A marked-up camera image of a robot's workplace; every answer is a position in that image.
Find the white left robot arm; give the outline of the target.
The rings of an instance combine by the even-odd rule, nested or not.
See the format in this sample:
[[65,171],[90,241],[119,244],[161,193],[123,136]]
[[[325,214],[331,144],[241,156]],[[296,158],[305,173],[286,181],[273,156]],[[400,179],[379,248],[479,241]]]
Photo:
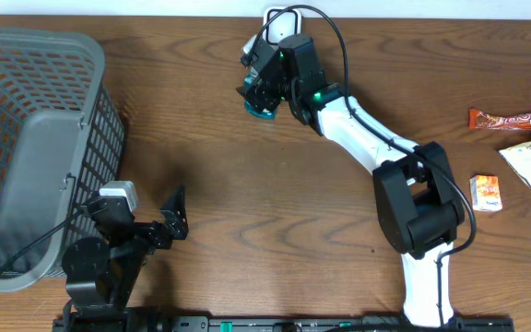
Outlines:
[[169,250],[189,232],[182,185],[159,212],[162,221],[136,222],[135,186],[130,181],[105,184],[81,204],[99,237],[70,244],[62,258],[70,301],[54,331],[170,331],[171,322],[157,308],[127,306],[140,270],[157,250]]

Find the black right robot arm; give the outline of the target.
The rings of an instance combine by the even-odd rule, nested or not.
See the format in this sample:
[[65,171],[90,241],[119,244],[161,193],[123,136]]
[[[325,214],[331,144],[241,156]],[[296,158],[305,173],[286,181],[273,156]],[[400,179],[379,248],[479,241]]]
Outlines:
[[444,149],[395,134],[329,82],[307,34],[275,45],[253,36],[242,48],[241,62],[250,73],[237,91],[254,111],[273,113],[287,102],[297,120],[338,144],[372,175],[380,227],[402,258],[408,322],[451,323],[447,254],[464,211]]

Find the small orange box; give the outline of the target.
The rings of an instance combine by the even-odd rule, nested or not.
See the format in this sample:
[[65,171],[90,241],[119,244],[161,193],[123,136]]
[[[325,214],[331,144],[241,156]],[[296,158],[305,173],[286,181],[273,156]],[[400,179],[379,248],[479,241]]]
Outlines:
[[499,178],[494,175],[475,175],[469,180],[472,208],[476,211],[502,210]]

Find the teal mouthwash bottle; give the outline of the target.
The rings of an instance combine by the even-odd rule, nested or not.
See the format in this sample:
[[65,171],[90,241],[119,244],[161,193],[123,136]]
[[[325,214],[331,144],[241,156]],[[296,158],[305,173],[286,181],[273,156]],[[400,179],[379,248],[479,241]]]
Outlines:
[[[245,87],[249,87],[252,83],[252,81],[258,77],[258,74],[257,72],[252,69],[245,77],[244,81],[243,81],[243,85]],[[274,120],[275,117],[277,116],[277,109],[275,109],[274,111],[269,111],[267,109],[263,109],[261,112],[258,112],[248,101],[245,101],[244,102],[244,107],[245,107],[245,110],[251,114],[252,116],[254,117],[257,117],[257,118],[260,118],[260,119],[265,119],[265,120]]]

